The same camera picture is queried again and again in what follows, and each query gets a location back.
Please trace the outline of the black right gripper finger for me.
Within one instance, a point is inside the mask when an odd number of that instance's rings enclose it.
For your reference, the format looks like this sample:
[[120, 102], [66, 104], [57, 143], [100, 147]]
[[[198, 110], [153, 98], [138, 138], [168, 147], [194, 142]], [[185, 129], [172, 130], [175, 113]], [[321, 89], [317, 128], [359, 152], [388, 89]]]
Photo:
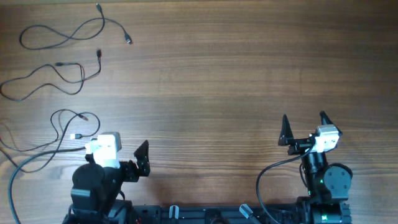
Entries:
[[282, 117], [282, 127], [278, 140], [279, 146], [288, 146], [294, 144], [294, 135], [292, 133], [290, 123], [286, 114]]
[[320, 112], [320, 118], [321, 118], [322, 125], [333, 124], [333, 122], [330, 120], [330, 118], [327, 116], [327, 114], [324, 111]]

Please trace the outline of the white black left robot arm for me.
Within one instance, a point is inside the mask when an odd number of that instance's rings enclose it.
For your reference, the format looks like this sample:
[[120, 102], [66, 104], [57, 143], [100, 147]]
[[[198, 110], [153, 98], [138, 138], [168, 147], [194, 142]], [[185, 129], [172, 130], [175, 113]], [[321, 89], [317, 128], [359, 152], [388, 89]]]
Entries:
[[73, 173], [72, 204], [64, 223], [142, 223], [132, 202], [118, 200], [124, 195], [124, 182], [137, 182], [150, 174], [149, 142], [144, 141], [134, 152], [136, 162], [121, 162], [120, 167], [102, 167], [93, 156]]

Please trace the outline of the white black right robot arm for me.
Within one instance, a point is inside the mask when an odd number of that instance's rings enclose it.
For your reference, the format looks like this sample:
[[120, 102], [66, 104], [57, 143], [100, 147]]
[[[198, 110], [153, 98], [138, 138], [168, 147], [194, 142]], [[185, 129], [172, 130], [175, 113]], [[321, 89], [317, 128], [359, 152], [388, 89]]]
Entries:
[[279, 146], [287, 146], [288, 155], [300, 156], [301, 174], [305, 178], [307, 197], [299, 197], [295, 204], [295, 223], [336, 223], [352, 222], [351, 211], [346, 201], [353, 172], [341, 163], [328, 163], [327, 152], [337, 147], [342, 132], [320, 112], [321, 125], [307, 138], [296, 139], [286, 115], [282, 117]]

